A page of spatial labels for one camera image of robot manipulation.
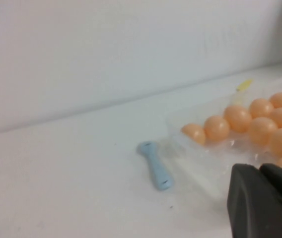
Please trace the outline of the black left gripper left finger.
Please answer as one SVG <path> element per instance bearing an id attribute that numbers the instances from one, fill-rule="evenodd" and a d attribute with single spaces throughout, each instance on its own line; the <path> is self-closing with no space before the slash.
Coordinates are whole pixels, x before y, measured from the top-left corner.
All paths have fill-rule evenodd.
<path id="1" fill-rule="evenodd" d="M 227 210 L 234 238 L 282 238 L 282 195 L 259 168 L 232 167 Z"/>

